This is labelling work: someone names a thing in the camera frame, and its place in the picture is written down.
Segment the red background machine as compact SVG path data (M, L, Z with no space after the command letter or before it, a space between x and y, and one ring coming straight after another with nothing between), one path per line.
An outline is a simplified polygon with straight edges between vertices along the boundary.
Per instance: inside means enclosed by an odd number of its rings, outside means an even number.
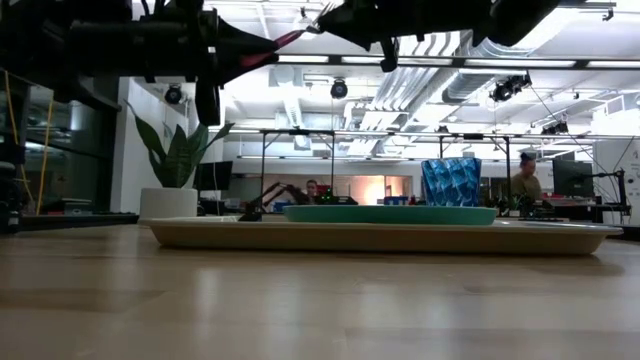
M358 202L351 196L340 196L333 193L329 185L318 185L314 202L317 205L357 205Z

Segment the beige plastic tray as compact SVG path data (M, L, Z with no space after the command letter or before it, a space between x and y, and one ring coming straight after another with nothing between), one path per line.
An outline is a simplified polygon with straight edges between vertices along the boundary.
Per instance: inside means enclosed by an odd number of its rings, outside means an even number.
M169 247L503 255L590 255L613 226L496 221L491 225L231 222L216 218L147 219Z

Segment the teal plastic plate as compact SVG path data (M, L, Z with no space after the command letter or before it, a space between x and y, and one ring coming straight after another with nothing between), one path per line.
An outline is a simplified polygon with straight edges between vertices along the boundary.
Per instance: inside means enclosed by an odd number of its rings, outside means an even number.
M372 223L400 225L491 225L497 211L483 207L291 205L284 208L289 222Z

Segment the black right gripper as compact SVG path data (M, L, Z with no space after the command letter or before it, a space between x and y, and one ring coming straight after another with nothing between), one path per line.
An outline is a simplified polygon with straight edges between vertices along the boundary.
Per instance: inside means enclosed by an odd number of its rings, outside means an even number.
M318 24L324 32L370 48L379 37L357 25L378 25L382 16L380 66L388 73L398 64L399 37L415 36L422 42L434 32L473 30L483 40L492 27L492 5L492 0L344 0L331 5Z

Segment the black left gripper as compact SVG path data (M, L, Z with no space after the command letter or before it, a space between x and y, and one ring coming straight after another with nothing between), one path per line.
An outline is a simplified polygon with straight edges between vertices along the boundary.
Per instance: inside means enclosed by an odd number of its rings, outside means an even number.
M152 15L155 25L173 25L174 29L160 36L161 42L173 52L173 67L181 71L188 82L195 83L195 105L199 122L205 126L221 123L219 91L214 75L217 60L209 52L218 35L218 85L277 63L279 48L274 40L240 30L215 10L156 8Z

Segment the black background station frame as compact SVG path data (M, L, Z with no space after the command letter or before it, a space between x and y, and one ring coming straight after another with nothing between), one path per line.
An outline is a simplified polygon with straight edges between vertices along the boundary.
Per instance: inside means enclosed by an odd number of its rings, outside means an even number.
M440 158L437 165L433 165L433 172L436 180L437 190L434 191L436 204L442 206L477 207L479 206L479 189L481 180L482 160L471 157L448 157L444 158L442 148L445 137L463 140L493 140L497 135L484 135L481 133L454 134L439 137ZM510 172L510 140L503 137L505 148L499 149L506 155L507 176Z
M294 126L291 129L261 129L259 131L259 133L262 135L262 143L261 143L261 173L260 173L260 179L261 179L261 183L260 183L260 189L262 190L261 195L259 196L259 208L261 212L264 212L263 207L265 206L264 203L264 197L266 195L268 195L270 193L270 191L265 191L264 190L264 184L265 184L265 180L264 180L264 176L265 176L265 163L266 163L266 150L269 147L269 144L266 142L267 140L267 136L271 135L271 134L275 134L276 137L274 138L274 140L276 140L277 138L279 138L281 135L286 134L289 136L305 136L305 137L311 137L312 135L316 135L320 140L325 141L325 136L328 136L331 138L331 143L326 142L325 145L330 149L331 151L331 157L330 157L330 161L331 161L331 174L330 174L330 180L331 186L334 186L334 176L335 176L335 145L336 145L336 131L335 130L317 130L317 129L301 129L299 126Z

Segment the black ceiling spotlight cluster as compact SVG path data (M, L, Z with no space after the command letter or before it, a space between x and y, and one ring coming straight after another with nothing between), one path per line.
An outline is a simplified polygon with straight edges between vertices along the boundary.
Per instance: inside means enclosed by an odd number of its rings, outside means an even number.
M494 102L506 102L513 96L520 93L524 88L532 85L531 77L525 75L513 75L501 82L497 82L495 88L490 92L489 97Z

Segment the blue patterned cup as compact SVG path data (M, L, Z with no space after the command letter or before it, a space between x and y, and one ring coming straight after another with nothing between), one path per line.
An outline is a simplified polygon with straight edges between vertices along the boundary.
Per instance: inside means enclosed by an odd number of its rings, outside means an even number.
M429 159L421 163L429 206L477 207L482 161L474 157Z

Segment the white panel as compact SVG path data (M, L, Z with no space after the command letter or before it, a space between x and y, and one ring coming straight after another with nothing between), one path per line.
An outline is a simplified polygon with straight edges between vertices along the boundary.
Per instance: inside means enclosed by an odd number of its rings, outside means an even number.
M604 212L605 224L640 226L640 140L600 141L594 144L595 173L625 172L626 202L631 207L629 215L619 211Z

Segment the black computer monitor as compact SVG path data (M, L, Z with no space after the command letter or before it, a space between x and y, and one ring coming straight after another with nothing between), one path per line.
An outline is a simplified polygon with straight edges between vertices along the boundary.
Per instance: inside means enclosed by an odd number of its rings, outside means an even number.
M590 163L554 159L552 164L556 195L582 198L594 196L593 169Z
M198 191L228 190L232 167L232 161L199 164L195 171L194 188Z

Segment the black aluminium frame rail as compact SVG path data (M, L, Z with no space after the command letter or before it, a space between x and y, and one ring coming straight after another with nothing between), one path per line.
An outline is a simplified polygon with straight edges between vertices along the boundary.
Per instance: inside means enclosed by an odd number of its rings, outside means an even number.
M21 231L54 230L66 228L101 227L112 225L131 225L138 222L138 215L44 215L24 216L21 220ZM621 235L609 236L609 239L640 243L640 226L622 225Z

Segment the black overhead frame beam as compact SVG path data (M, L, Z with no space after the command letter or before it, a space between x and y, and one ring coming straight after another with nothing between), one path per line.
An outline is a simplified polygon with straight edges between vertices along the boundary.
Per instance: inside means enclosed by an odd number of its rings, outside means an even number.
M382 56L281 55L281 64L331 66L382 66ZM640 71L640 59L486 58L451 56L401 56L399 67L455 69Z

